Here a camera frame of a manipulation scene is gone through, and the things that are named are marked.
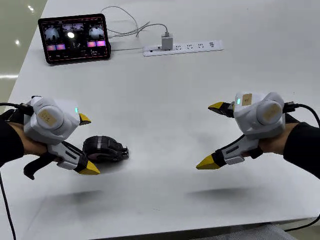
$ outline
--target tablet screen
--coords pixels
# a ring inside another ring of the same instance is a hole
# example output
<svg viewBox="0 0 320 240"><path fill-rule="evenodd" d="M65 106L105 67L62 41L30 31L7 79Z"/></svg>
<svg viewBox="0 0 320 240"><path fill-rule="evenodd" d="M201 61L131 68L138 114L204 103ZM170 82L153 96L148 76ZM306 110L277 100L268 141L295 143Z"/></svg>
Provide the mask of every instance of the tablet screen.
<svg viewBox="0 0 320 240"><path fill-rule="evenodd" d="M49 62L103 58L110 54L103 16L43 18L39 27Z"/></svg>

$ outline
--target power outlet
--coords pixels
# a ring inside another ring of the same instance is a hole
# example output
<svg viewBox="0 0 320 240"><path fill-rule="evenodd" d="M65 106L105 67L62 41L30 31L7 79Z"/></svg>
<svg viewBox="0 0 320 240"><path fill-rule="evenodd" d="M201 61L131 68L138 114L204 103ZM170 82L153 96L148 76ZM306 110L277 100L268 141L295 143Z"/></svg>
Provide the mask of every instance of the power outlet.
<svg viewBox="0 0 320 240"><path fill-rule="evenodd" d="M159 55L220 51L223 49L224 47L223 47L222 41L214 40L214 41L176 43L173 45L172 50L162 50L161 45L145 46L142 50L143 50L143 56L150 57L150 56L159 56Z"/></svg>

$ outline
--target label sticker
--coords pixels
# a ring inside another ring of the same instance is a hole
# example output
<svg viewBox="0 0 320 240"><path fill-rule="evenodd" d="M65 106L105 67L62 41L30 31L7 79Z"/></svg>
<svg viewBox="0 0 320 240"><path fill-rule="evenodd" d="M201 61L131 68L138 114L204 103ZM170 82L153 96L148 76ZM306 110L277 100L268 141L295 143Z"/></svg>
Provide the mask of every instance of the label sticker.
<svg viewBox="0 0 320 240"><path fill-rule="evenodd" d="M270 120L281 112L281 108L277 104L272 104L268 110L263 114L263 118L270 122Z"/></svg>
<svg viewBox="0 0 320 240"><path fill-rule="evenodd" d="M47 110L39 112L38 117L41 118L50 127L52 127L57 122L57 119L55 119L54 116L52 116Z"/></svg>
<svg viewBox="0 0 320 240"><path fill-rule="evenodd" d="M242 106L249 106L252 103L252 93L245 94L242 97Z"/></svg>

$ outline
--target tape measure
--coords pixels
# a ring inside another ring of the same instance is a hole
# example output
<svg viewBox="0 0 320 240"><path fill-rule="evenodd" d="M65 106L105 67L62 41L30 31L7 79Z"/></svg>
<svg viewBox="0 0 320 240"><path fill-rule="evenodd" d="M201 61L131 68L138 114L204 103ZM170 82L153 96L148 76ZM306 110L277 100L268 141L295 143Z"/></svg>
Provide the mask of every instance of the tape measure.
<svg viewBox="0 0 320 240"><path fill-rule="evenodd" d="M129 157L129 150L109 136L92 136L83 143L85 156L93 163L118 162Z"/></svg>

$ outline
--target hand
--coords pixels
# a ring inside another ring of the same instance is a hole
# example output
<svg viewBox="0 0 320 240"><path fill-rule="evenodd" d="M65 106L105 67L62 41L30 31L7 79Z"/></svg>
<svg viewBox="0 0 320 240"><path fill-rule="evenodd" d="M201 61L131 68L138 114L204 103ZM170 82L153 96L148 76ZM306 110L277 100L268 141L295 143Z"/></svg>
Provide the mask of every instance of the hand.
<svg viewBox="0 0 320 240"><path fill-rule="evenodd" d="M9 122L8 124L19 135L19 137L23 143L25 155L32 154L32 155L40 156L48 151L46 144L34 141L25 135L24 126L22 124L15 123L15 122Z"/></svg>
<svg viewBox="0 0 320 240"><path fill-rule="evenodd" d="M271 138L260 139L259 147L262 149L264 153L274 153L283 155L289 134L298 124L299 123L287 123L285 125L284 132L280 135ZM247 152L245 152L244 154L242 154L242 156L249 157L250 155Z"/></svg>

